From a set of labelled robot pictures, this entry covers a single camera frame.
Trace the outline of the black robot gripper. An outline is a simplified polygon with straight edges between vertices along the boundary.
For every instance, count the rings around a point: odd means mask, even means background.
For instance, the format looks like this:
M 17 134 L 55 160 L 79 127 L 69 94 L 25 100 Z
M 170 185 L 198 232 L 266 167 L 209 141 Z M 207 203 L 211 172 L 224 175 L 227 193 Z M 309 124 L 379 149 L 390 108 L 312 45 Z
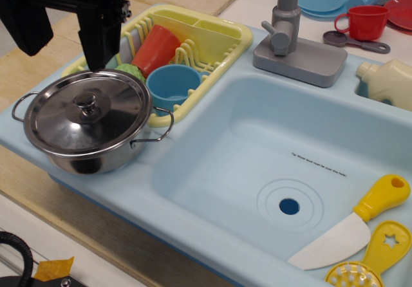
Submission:
M 91 71 L 98 71 L 120 49 L 121 24 L 131 17 L 128 0 L 1 0 L 1 21 L 21 51 L 40 52 L 53 38 L 46 8 L 77 13 L 79 37 Z

